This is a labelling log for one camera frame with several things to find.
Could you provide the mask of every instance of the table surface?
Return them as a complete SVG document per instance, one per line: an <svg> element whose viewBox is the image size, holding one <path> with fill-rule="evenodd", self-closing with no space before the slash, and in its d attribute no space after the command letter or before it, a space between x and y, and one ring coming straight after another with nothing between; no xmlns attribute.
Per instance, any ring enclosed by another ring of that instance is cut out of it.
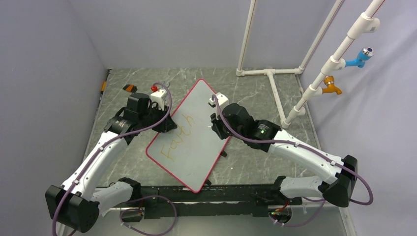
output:
<svg viewBox="0 0 417 236"><path fill-rule="evenodd" d="M89 152L98 142L107 121L126 105L130 93L122 90L126 84L134 84L138 92L150 94L154 82L170 82L173 105L177 107L199 78L204 78L217 92L226 95L231 102L244 106L254 119L267 119L279 123L278 110L273 98L269 79L265 75L237 77L235 68L141 68L114 69L107 80L92 133ZM295 75L275 75L278 93L285 114L301 98ZM316 146L312 126L307 117L297 117L287 131L296 138ZM180 185L170 174L150 160L145 149L156 135L146 131L135 137L105 172L99 186L108 186L121 177L129 177L141 185ZM249 148L242 141L231 138L208 179L213 184L273 183L277 176L306 177L312 173L304 167L279 156L271 156Z"/></svg>

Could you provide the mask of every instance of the yellow faucet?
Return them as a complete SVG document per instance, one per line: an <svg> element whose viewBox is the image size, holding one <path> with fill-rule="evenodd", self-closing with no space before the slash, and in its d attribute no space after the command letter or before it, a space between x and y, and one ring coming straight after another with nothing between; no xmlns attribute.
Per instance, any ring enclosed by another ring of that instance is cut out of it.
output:
<svg viewBox="0 0 417 236"><path fill-rule="evenodd" d="M323 93L331 93L335 92L337 95L342 94L342 90L340 90L336 85L334 85L334 78L333 76L327 76L324 79L324 83L327 86L327 88L323 89Z"/></svg>

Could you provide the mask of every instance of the blue faucet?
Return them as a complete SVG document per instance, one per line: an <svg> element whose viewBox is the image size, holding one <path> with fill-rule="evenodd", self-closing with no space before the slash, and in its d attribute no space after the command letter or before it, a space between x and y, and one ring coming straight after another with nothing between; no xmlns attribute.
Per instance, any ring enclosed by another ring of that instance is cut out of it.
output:
<svg viewBox="0 0 417 236"><path fill-rule="evenodd" d="M346 66L357 66L363 68L365 66L365 61L369 60L374 55L374 50L372 48L362 48L362 50L357 54L355 60L347 60Z"/></svg>

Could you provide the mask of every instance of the red border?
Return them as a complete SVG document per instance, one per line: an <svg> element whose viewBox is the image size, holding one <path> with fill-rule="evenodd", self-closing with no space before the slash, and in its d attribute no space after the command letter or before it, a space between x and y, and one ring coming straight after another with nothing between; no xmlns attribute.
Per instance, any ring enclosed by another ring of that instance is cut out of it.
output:
<svg viewBox="0 0 417 236"><path fill-rule="evenodd" d="M191 91L194 89L194 87L200 82L203 81L204 83L206 83L206 85L214 92L214 94L216 94L216 92L214 91L214 89L207 83L207 81L205 81L203 78L199 79L194 85L193 87L190 89L190 91L187 93L187 95L182 99L182 101L179 103L179 105L177 106L177 108L175 108L174 112L172 113L172 117L174 116L175 112L178 110L178 108L181 106L181 104L185 101L185 99L188 97L188 95L191 93ZM182 182L178 177L176 177L174 174L172 174L171 172L169 172L167 169L165 169L163 166L161 166L157 161L155 161L149 154L148 154L148 148L150 147L150 145L153 143L153 141L156 139L156 137L158 137L159 133L157 133L155 135L155 137L152 139L152 141L149 143L149 145L146 147L145 153L146 156L148 156L152 161L154 161L158 166L160 166L162 169L164 169L166 172L168 172L170 175L172 175L174 178L176 178L180 183L182 183L185 187L187 187L189 190L191 190L191 192L193 193L198 193L201 191L201 189L203 188L204 182L201 184L200 189L198 191L194 191L193 189L191 189L189 186L187 186L184 182ZM230 137L227 138L226 142L224 143L224 146L222 148L222 151L224 150L224 148L226 147L227 142L229 141ZM219 159L221 154L221 151L219 153L219 155L217 156L215 162L213 163L213 166L211 167L210 171L208 172L206 179L209 177L211 171L214 168L214 165L216 164L217 160Z"/></svg>

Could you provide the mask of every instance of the orange and black tool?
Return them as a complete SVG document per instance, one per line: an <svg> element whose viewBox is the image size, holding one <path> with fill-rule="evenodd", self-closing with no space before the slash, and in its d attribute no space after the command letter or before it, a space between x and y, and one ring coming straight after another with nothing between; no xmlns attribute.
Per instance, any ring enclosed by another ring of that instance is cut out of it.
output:
<svg viewBox="0 0 417 236"><path fill-rule="evenodd" d="M136 92L138 90L138 88L134 85L125 85L123 87L123 90L125 90L127 92Z"/></svg>

